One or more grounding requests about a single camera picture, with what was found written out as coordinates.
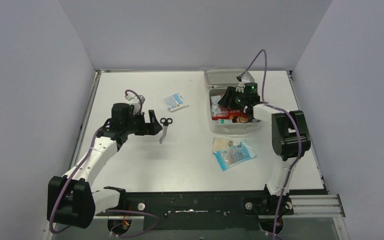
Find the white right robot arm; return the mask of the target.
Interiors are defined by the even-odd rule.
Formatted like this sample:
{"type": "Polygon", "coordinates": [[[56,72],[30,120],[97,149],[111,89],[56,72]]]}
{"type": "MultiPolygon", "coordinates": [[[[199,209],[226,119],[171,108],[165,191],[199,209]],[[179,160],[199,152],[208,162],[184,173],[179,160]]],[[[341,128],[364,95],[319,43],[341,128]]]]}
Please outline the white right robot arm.
{"type": "Polygon", "coordinates": [[[255,82],[229,86],[218,104],[224,108],[242,110],[251,119],[271,126],[271,144],[281,161],[274,166],[266,184],[268,197],[262,199],[262,209],[275,214],[282,207],[279,197],[289,192],[289,182],[298,161],[311,148],[311,138],[303,111],[288,111],[261,101],[255,82]]]}

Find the blue mask packet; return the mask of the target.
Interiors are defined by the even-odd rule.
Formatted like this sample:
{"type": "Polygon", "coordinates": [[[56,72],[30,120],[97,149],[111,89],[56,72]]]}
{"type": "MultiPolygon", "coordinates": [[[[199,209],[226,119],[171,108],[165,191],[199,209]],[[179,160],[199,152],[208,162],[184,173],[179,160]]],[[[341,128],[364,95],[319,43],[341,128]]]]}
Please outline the blue mask packet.
{"type": "Polygon", "coordinates": [[[217,150],[213,154],[223,171],[242,162],[254,159],[257,156],[257,153],[247,139],[244,139],[237,144],[231,143],[228,147],[217,150]]]}

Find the red first aid pouch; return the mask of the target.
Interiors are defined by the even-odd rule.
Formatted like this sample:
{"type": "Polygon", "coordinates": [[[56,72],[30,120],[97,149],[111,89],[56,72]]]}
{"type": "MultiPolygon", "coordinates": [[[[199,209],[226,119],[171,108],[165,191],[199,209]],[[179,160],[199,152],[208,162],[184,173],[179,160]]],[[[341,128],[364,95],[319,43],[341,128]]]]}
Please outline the red first aid pouch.
{"type": "Polygon", "coordinates": [[[234,116],[241,116],[245,118],[249,118],[247,114],[245,114],[242,110],[240,109],[231,109],[231,108],[221,108],[222,109],[222,114],[219,115],[212,115],[211,118],[213,120],[218,120],[218,119],[232,119],[234,116]]]}

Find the white plastic bottle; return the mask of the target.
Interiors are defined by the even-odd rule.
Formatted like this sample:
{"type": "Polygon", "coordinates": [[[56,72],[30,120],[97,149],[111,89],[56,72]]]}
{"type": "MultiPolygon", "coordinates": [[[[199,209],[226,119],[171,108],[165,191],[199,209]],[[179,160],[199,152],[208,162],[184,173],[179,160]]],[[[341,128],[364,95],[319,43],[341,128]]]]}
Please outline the white plastic bottle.
{"type": "Polygon", "coordinates": [[[233,120],[232,119],[217,119],[215,121],[216,124],[232,124],[233,120]]]}

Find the aluminium frame rail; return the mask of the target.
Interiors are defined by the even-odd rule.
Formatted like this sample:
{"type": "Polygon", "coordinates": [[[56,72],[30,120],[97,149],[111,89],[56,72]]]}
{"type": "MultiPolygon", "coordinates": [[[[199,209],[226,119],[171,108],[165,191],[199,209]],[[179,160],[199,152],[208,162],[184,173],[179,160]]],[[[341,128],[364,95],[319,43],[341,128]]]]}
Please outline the aluminium frame rail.
{"type": "Polygon", "coordinates": [[[344,218],[339,195],[292,195],[293,214],[284,218],[344,218]]]}

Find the clear bag of wipes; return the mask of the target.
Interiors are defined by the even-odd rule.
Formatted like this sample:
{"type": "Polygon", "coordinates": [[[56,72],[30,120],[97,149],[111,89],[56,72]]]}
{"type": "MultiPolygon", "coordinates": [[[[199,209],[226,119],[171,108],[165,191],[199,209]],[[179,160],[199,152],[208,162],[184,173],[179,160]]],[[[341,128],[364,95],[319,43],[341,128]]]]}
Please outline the clear bag of wipes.
{"type": "Polygon", "coordinates": [[[223,113],[222,107],[219,105],[219,101],[222,99],[222,95],[213,95],[210,97],[211,114],[221,115],[223,113]]]}

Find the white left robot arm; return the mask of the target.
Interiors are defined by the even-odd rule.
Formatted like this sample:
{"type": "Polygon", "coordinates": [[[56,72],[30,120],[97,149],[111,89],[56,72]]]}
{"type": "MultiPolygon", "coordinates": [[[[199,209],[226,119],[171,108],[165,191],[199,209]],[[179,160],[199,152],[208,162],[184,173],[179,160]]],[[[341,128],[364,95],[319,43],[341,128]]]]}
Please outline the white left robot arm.
{"type": "Polygon", "coordinates": [[[115,103],[111,117],[94,133],[82,159],[63,176],[53,176],[47,187],[47,220],[52,233],[54,224],[87,228],[95,215],[110,210],[117,216],[129,207],[124,188],[105,186],[92,191],[91,186],[106,163],[121,149],[129,135],[155,136],[163,130],[154,110],[135,112],[128,103],[115,103]]]}

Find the beige gauze packet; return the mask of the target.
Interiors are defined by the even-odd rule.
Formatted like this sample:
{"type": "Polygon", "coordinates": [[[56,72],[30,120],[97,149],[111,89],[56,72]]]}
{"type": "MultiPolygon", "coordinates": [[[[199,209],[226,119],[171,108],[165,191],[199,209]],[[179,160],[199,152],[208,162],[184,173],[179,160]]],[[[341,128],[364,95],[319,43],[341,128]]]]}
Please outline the beige gauze packet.
{"type": "Polygon", "coordinates": [[[212,152],[215,153],[220,150],[228,149],[234,146],[236,142],[222,137],[214,137],[212,141],[212,152]]]}

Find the grey open storage box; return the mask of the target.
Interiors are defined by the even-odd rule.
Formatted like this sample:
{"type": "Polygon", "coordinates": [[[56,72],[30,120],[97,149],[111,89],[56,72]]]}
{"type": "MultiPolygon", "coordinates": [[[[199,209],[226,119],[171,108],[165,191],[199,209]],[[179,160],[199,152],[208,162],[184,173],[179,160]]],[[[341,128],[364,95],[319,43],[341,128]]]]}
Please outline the grey open storage box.
{"type": "Polygon", "coordinates": [[[258,84],[244,68],[207,69],[209,129],[218,134],[243,135],[256,131],[260,121],[253,119],[252,104],[260,101],[258,84]]]}

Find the brown bottle orange cap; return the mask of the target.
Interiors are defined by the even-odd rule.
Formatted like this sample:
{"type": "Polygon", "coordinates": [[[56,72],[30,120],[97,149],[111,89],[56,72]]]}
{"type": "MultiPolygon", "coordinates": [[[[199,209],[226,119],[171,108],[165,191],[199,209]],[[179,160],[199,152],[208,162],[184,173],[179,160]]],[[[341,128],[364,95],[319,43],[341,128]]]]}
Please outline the brown bottle orange cap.
{"type": "Polygon", "coordinates": [[[231,120],[233,123],[238,123],[238,124],[246,124],[249,122],[249,119],[247,117],[242,117],[240,115],[233,116],[231,120]]]}

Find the white blue label packet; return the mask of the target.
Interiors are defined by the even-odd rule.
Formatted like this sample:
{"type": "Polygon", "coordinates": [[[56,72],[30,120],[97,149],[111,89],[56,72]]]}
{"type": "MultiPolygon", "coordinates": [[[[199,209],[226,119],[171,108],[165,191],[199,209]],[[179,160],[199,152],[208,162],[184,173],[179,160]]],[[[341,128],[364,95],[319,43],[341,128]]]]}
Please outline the white blue label packet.
{"type": "Polygon", "coordinates": [[[174,112],[189,106],[185,95],[182,93],[175,93],[167,96],[163,98],[163,102],[169,112],[174,112]]]}

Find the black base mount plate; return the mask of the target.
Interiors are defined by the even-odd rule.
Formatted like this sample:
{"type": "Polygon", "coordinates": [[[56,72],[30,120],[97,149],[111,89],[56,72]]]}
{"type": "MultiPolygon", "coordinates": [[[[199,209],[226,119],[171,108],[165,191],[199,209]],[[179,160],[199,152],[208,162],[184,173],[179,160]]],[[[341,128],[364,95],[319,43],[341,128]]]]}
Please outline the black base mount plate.
{"type": "Polygon", "coordinates": [[[141,217],[144,230],[263,229],[278,234],[283,217],[294,214],[289,195],[276,210],[278,198],[267,190],[127,192],[121,201],[107,213],[115,218],[109,227],[141,217]]]}

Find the black handled scissors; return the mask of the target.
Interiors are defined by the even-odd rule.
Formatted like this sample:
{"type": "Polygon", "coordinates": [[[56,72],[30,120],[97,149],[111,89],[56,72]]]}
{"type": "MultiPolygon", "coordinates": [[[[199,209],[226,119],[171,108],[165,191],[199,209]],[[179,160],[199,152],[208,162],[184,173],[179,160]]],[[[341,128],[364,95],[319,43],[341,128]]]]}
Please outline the black handled scissors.
{"type": "Polygon", "coordinates": [[[160,137],[160,139],[159,139],[159,143],[160,143],[160,144],[163,143],[163,141],[164,141],[164,139],[165,139],[165,137],[166,137],[166,135],[167,135],[168,126],[169,126],[170,124],[172,124],[172,123],[173,123],[173,119],[170,118],[170,117],[168,117],[168,118],[164,118],[164,117],[162,117],[162,118],[160,119],[160,124],[162,124],[162,127],[163,127],[163,129],[162,129],[162,135],[161,135],[161,137],[160,137]]]}

